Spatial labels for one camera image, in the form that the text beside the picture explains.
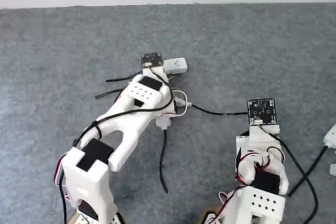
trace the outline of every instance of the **carpet floor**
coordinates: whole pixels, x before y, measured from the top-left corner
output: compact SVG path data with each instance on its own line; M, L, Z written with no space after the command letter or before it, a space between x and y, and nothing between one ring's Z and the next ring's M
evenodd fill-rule
M308 169L336 122L336 4L230 4L0 10L0 222L62 223L53 173L60 155L114 96L95 100L141 69L140 54L185 57L173 79L188 99L213 111L246 111L246 101L276 99L280 136ZM151 123L123 168L111 174L114 200L128 223L195 223L235 188L235 137L246 116L189 108L168 130ZM121 134L104 141L117 146ZM327 151L311 175L320 209L311 223L336 223L335 161ZM290 185L300 178L287 156ZM304 184L288 198L283 223L310 215ZM68 213L73 209L68 205Z

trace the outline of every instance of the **circuit board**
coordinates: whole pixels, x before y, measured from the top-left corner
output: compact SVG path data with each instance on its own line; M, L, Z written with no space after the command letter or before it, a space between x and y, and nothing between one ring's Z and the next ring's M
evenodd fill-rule
M277 123L274 98L249 100L247 108L250 126Z
M151 52L141 56L142 68L154 68L163 66L163 58L160 52Z

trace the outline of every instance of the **red wire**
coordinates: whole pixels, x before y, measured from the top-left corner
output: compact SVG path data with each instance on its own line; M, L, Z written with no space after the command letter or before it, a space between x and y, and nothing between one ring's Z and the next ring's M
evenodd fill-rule
M54 174L54 184L55 185L58 185L57 184L57 177L58 177L58 174L59 174L59 170L61 168L61 164L62 164L62 159L67 155L68 153L66 152L57 162L57 166L56 166L56 170L55 170L55 174Z
M236 194L236 191L238 191L239 189L242 189L246 187L245 185L240 185L238 186L234 192L231 194L231 196L225 201L225 203L223 204L223 206L220 208L219 212L216 214L216 216L213 218L213 220L209 223L211 224L212 222L214 222L221 214L222 212L224 211L225 207L227 206L227 204L229 203L229 201L233 198L233 196L235 196Z

